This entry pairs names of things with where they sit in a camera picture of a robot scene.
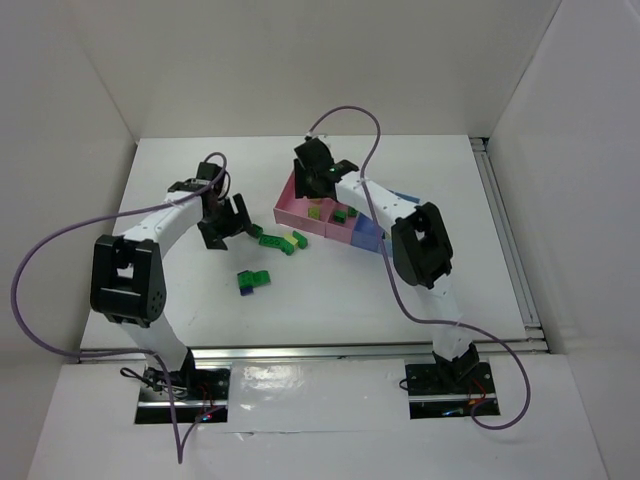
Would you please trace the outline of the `small green corner lego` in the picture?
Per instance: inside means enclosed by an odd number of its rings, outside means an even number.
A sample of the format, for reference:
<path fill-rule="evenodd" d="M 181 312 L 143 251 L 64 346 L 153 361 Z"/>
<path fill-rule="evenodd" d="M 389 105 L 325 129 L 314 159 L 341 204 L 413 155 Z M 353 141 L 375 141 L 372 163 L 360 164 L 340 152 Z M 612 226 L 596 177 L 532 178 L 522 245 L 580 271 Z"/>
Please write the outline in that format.
<path fill-rule="evenodd" d="M 252 228 L 250 229 L 249 235 L 253 238 L 259 239 L 263 234 L 263 228 L 253 224 Z"/>

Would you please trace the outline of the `light yellow lego brick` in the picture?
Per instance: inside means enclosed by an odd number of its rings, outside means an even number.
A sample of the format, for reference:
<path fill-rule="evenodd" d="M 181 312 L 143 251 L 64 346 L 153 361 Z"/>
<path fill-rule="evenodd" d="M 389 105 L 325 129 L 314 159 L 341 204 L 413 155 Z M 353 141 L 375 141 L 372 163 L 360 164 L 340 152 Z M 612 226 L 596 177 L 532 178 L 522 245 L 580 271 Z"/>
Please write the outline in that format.
<path fill-rule="evenodd" d="M 321 208 L 318 206 L 312 206 L 308 208 L 308 217 L 315 220 L 321 219 Z"/>

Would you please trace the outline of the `pink and blue compartment tray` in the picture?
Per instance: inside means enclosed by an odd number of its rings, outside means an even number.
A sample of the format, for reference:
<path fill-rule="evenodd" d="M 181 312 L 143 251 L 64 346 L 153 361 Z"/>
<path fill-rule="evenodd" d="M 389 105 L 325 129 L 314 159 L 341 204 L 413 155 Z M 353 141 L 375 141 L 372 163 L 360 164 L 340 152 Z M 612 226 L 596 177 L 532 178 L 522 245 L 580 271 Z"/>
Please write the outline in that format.
<path fill-rule="evenodd" d="M 337 189 L 354 200 L 354 206 L 339 203 L 331 198 L 308 199 L 295 196 L 295 176 L 291 175 L 273 209 L 275 221 L 295 230 L 313 233 L 327 239 L 379 253 L 384 244 L 392 253 L 390 228 L 398 218 L 415 212 L 419 199 L 386 190 L 378 184 L 366 183 L 371 195 L 380 231 L 368 217 L 364 191 L 359 175 L 347 176 L 347 186 Z"/>

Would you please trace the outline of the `small green lego brick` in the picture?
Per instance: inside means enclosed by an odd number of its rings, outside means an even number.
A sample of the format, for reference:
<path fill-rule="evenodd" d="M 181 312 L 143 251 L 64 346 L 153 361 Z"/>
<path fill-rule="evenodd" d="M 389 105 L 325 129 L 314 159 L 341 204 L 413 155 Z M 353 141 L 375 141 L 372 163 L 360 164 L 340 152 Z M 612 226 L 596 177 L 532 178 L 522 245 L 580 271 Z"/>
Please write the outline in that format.
<path fill-rule="evenodd" d="M 345 224 L 347 220 L 347 213 L 343 210 L 336 210 L 333 212 L 332 220 L 339 224 Z"/>

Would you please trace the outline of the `green and blue lego stack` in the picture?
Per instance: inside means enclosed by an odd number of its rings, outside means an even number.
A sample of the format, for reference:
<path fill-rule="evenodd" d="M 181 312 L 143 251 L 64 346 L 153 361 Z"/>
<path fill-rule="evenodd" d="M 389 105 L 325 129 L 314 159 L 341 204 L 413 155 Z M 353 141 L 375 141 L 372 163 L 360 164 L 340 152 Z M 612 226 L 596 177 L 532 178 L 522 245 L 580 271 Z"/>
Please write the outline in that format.
<path fill-rule="evenodd" d="M 271 277 L 267 270 L 245 270 L 239 272 L 236 279 L 241 296 L 250 295 L 256 288 L 263 287 L 271 283 Z"/>

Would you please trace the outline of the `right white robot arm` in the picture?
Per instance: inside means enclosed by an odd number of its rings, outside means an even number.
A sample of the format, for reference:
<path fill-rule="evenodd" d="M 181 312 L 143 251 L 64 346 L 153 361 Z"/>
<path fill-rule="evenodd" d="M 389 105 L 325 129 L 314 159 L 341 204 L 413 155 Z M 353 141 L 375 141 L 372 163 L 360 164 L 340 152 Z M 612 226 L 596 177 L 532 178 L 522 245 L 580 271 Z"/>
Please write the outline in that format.
<path fill-rule="evenodd" d="M 432 333 L 437 374 L 445 384 L 461 382 L 479 357 L 460 326 L 451 285 L 453 248 L 438 207 L 407 201 L 363 176 L 352 162 L 336 162 L 318 137 L 306 136 L 294 152 L 296 197 L 330 198 L 353 207 L 378 222 L 376 234 L 390 236 L 392 277 L 413 287 L 425 319 L 438 322 Z"/>

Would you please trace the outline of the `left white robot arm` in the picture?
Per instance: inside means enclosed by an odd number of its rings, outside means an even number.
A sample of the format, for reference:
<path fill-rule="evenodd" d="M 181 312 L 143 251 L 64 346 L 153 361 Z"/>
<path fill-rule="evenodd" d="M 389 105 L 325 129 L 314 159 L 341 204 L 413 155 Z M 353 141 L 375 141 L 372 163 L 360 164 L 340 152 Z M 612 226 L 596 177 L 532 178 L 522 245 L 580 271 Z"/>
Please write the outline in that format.
<path fill-rule="evenodd" d="M 193 388 L 203 379 L 193 353 L 178 339 L 164 309 L 168 294 L 163 259 L 176 242 L 197 227 L 208 250 L 226 251 L 226 240 L 259 230 L 240 194 L 229 197 L 224 166 L 212 153 L 193 178 L 168 188 L 164 202 L 120 235 L 103 235 L 94 245 L 90 304 L 120 326 L 145 352 L 154 380 L 168 372 L 179 387 Z"/>

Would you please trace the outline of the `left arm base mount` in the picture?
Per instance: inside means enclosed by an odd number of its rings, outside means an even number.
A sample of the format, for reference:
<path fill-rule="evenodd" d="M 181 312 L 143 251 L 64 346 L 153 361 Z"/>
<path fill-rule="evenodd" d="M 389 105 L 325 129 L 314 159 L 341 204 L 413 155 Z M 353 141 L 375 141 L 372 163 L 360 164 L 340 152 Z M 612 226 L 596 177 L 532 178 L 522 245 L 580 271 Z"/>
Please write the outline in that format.
<path fill-rule="evenodd" d="M 178 424 L 191 424 L 196 420 L 205 424 L 228 421 L 228 397 L 231 380 L 229 367 L 199 372 L 192 387 L 172 386 Z M 146 369 L 143 374 L 123 367 L 122 377 L 140 384 L 134 423 L 137 425 L 170 424 L 169 389 L 157 372 Z"/>

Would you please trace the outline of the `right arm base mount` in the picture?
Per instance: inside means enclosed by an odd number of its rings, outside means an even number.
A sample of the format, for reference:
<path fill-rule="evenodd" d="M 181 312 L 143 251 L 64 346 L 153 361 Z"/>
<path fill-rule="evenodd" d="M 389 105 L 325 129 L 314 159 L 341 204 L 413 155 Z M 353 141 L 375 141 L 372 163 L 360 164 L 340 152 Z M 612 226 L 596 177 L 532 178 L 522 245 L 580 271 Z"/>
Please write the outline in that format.
<path fill-rule="evenodd" d="M 478 417 L 500 414 L 488 362 L 480 362 L 459 383 L 446 383 L 435 364 L 406 364 L 398 386 L 408 395 L 412 420 L 470 417 L 473 407 Z"/>

